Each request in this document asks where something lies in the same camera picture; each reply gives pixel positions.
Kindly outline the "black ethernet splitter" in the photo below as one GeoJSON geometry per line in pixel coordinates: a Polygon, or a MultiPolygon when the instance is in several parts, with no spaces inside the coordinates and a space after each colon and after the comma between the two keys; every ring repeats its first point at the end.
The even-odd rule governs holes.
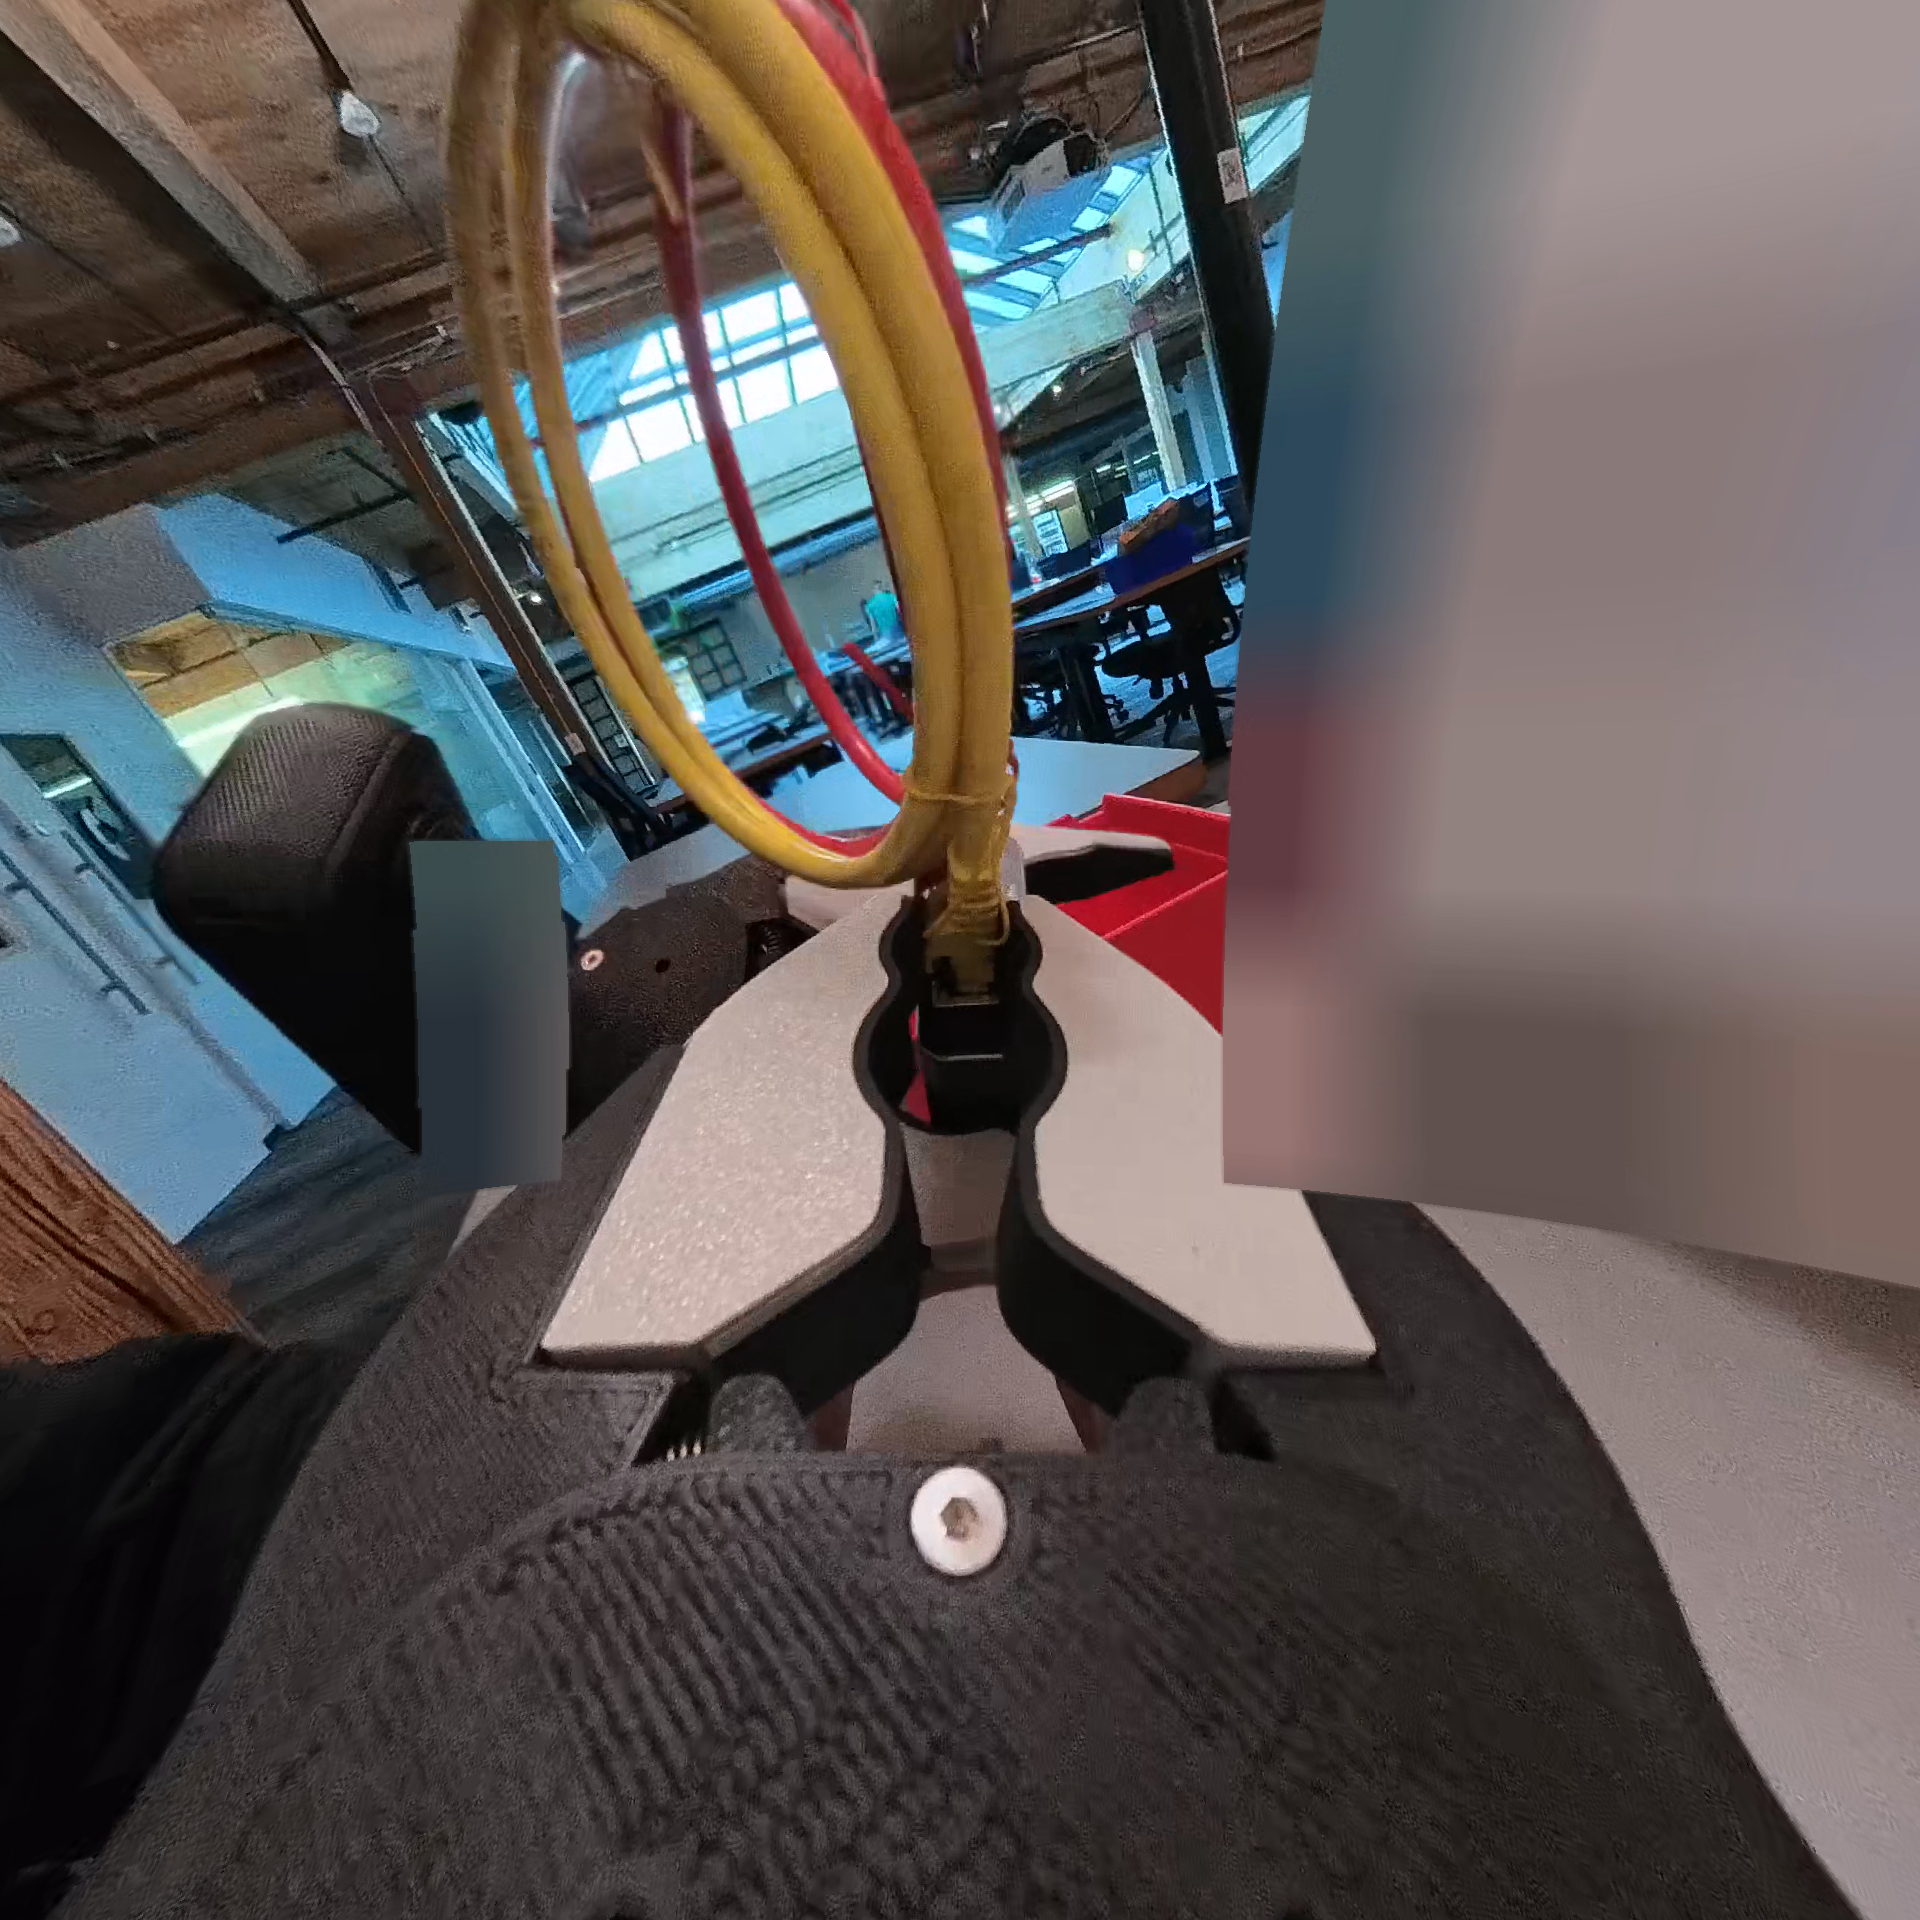
{"type": "Polygon", "coordinates": [[[985,982],[965,985],[948,956],[921,961],[902,1101],[912,1126],[947,1139],[1017,1135],[1058,1092],[1060,1033],[1038,996],[1042,958],[1029,908],[1013,904],[985,982]]]}

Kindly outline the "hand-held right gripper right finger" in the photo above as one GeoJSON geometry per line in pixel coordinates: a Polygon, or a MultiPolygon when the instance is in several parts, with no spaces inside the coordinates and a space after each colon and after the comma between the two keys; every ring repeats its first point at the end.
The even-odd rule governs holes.
{"type": "Polygon", "coordinates": [[[1306,1199],[1227,1179],[1222,1035],[1058,907],[1010,937],[1015,1158],[1002,1320],[1080,1401],[1152,1381],[1346,1377],[1378,1360],[1306,1199]]]}

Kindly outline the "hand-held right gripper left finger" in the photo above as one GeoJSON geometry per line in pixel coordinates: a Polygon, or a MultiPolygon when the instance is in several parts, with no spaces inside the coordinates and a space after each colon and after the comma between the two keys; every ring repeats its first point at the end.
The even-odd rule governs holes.
{"type": "Polygon", "coordinates": [[[543,1363],[848,1395],[918,1315],[905,901],[860,907],[685,1044],[540,1332],[543,1363]]]}

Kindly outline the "black office chair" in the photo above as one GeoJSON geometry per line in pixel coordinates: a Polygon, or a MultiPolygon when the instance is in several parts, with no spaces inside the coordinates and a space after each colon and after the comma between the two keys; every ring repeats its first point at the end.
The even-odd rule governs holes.
{"type": "MultiPolygon", "coordinates": [[[[1180,664],[1180,651],[1173,625],[1155,632],[1148,625],[1148,607],[1128,613],[1125,622],[1126,638],[1109,642],[1097,658],[1097,672],[1104,684],[1114,688],[1144,688],[1148,702],[1141,712],[1128,706],[1135,696],[1117,692],[1112,706],[1122,710],[1117,719],[1117,736],[1135,741],[1139,736],[1158,736],[1158,746],[1174,749],[1180,742],[1193,746],[1199,742],[1199,721],[1193,709],[1189,675],[1180,664]]],[[[1227,613],[1206,613],[1201,621],[1205,656],[1212,660],[1219,654],[1234,654],[1241,641],[1241,609],[1229,604],[1227,613]]],[[[1212,684],[1214,716],[1219,719],[1222,739],[1230,736],[1229,716],[1236,710],[1236,682],[1221,681],[1214,666],[1208,666],[1212,684]]]]}

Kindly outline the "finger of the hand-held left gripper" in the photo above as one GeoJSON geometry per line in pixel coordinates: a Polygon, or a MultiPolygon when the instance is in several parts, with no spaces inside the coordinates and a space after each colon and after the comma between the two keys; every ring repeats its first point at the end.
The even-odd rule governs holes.
{"type": "Polygon", "coordinates": [[[830,950],[860,963],[923,963],[930,885],[829,886],[804,876],[780,880],[784,915],[830,950]]]}
{"type": "Polygon", "coordinates": [[[1158,883],[1177,869],[1173,849],[1156,837],[1017,823],[1002,849],[998,885],[1006,901],[1071,907],[1158,883]]]}

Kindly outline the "red plastic bin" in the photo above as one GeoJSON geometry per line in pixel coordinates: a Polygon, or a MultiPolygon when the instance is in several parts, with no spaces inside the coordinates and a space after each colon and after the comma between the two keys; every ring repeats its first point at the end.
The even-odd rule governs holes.
{"type": "Polygon", "coordinates": [[[1064,901],[1060,908],[1174,990],[1217,1033],[1227,1022],[1230,821],[1227,809],[1109,795],[1092,810],[1055,823],[1083,838],[1135,838],[1167,849],[1164,872],[1064,901]]]}

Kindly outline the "ceiling projector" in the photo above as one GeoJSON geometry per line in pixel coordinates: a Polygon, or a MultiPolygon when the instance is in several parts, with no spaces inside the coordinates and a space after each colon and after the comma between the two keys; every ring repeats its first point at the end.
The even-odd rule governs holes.
{"type": "Polygon", "coordinates": [[[1112,173],[1109,142],[1058,111],[1015,123],[992,158],[980,239],[998,255],[1063,240],[1112,173]]]}

